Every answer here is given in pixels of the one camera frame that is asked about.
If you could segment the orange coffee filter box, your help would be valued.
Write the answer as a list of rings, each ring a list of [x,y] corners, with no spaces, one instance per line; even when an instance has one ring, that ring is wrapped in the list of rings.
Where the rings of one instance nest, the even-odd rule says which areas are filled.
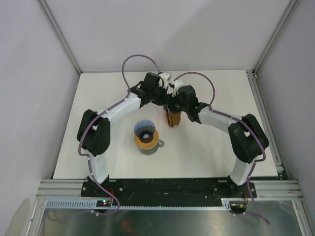
[[[165,112],[168,126],[171,128],[173,128],[174,126],[178,126],[181,122],[181,114],[182,112],[178,113]]]

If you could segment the blue glass dripper cone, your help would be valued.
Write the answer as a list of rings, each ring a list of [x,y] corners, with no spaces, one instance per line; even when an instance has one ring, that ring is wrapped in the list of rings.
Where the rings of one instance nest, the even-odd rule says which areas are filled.
[[[133,128],[134,134],[138,138],[150,137],[154,134],[155,130],[154,123],[147,119],[138,121]]]

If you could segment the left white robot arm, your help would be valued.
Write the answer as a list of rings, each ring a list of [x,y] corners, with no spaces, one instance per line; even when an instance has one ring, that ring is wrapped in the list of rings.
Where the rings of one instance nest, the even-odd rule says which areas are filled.
[[[105,165],[105,152],[110,145],[111,125],[148,103],[158,106],[165,104],[168,81],[171,74],[148,72],[143,81],[128,88],[127,95],[114,105],[99,112],[86,110],[77,133],[80,156],[88,159],[89,176],[94,181],[91,190],[97,196],[108,193],[108,171]]]

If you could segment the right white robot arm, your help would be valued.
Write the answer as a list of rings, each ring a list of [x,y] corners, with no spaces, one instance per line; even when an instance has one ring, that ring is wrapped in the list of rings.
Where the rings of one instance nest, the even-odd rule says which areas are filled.
[[[165,99],[164,109],[168,115],[186,113],[191,122],[209,125],[229,135],[236,161],[229,178],[227,192],[239,197],[245,191],[244,183],[249,180],[257,162],[266,159],[265,150],[269,140],[256,117],[247,114],[236,117],[212,108],[198,101],[192,86],[180,86],[173,89]]]

